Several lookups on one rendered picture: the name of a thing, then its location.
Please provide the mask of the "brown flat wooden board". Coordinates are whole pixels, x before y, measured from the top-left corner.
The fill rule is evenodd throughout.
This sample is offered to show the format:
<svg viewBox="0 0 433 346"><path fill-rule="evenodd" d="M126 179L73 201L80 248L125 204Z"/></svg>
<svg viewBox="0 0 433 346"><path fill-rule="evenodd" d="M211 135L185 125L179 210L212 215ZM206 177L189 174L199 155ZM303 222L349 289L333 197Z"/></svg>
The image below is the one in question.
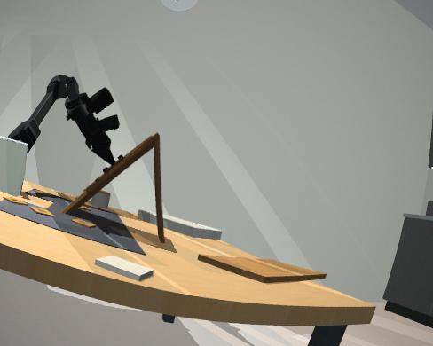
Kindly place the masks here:
<svg viewBox="0 0 433 346"><path fill-rule="evenodd" d="M197 260L261 283L325 279L327 276L323 272L306 270L299 266L272 259L249 259L199 254Z"/></svg>

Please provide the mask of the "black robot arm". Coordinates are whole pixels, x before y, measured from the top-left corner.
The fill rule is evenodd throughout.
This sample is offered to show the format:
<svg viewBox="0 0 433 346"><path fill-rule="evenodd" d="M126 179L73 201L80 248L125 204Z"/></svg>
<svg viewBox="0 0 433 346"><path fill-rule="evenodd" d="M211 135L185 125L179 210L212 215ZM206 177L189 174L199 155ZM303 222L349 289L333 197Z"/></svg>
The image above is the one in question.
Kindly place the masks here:
<svg viewBox="0 0 433 346"><path fill-rule="evenodd" d="M65 100L67 120L75 120L77 126L80 126L88 118L94 116L92 113L95 112L98 114L114 102L107 87L99 90L91 97L88 97L86 93L79 93L79 85L73 76L54 76L47 86L46 95L31 114L30 118L13 130L12 133L8 135L8 138L28 144L29 153L41 133L38 128L39 125L57 99L66 98L68 96ZM116 114L101 120L97 117L96 122L104 131L116 130L120 125L117 116Z"/></svg>

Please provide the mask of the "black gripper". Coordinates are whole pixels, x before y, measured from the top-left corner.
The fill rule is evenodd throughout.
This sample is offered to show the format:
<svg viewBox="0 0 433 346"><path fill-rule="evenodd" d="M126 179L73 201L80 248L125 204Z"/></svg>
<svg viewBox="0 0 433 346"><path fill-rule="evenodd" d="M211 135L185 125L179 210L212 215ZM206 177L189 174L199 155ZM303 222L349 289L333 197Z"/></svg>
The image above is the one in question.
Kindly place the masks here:
<svg viewBox="0 0 433 346"><path fill-rule="evenodd" d="M106 132L98 126L94 116L88 118L79 126L80 131L86 138L85 144L98 157L104 159L108 164L114 166L115 160L110 150L111 139Z"/></svg>

